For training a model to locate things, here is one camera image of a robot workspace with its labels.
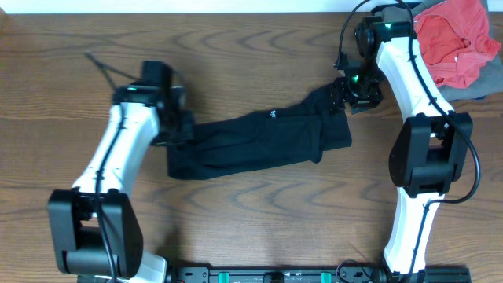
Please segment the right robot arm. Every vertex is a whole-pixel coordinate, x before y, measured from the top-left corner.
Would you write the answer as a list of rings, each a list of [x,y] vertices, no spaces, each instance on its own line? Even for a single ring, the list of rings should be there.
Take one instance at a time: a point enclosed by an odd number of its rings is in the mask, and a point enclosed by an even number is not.
[[[428,74],[413,20],[386,22],[364,17],[354,30],[362,63],[340,51],[334,64],[341,73],[332,85],[332,106],[353,113],[375,108],[387,80],[403,125],[391,149],[388,168],[397,189],[391,236],[371,282],[469,282],[465,267],[428,267],[425,252],[435,213],[463,170],[465,157],[479,157],[471,141],[472,118],[455,112]]]

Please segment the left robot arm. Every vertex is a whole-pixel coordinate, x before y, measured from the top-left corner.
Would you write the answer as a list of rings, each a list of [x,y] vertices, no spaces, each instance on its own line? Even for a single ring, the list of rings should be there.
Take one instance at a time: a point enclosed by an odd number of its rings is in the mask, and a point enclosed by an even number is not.
[[[193,113],[177,72],[162,61],[143,61],[127,85],[109,84],[99,146],[72,187],[48,199],[57,268],[80,282],[168,282],[168,261],[144,250],[130,199],[147,149],[193,139]]]

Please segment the black t-shirt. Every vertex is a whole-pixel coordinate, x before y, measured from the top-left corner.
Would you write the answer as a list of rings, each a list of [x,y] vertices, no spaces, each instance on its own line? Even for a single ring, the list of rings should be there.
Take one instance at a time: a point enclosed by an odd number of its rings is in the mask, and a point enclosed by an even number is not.
[[[192,140],[168,148],[167,173],[205,180],[304,161],[316,164],[325,151],[351,144],[346,114],[335,108],[326,85],[287,108],[196,125]]]

